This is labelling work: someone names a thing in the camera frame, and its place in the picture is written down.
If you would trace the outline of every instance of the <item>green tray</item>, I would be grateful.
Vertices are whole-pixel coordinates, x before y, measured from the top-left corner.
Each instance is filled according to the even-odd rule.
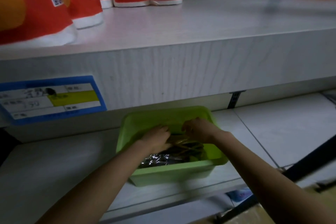
[[[191,106],[174,109],[133,112],[126,115],[122,121],[117,152],[127,148],[137,139],[156,125],[167,125],[172,134],[182,134],[182,124],[186,120],[204,118],[216,124],[210,110],[203,106]],[[135,186],[179,182],[187,179],[207,177],[215,166],[225,164],[228,159],[213,144],[204,144],[206,160],[172,164],[160,167],[137,169],[130,180]]]

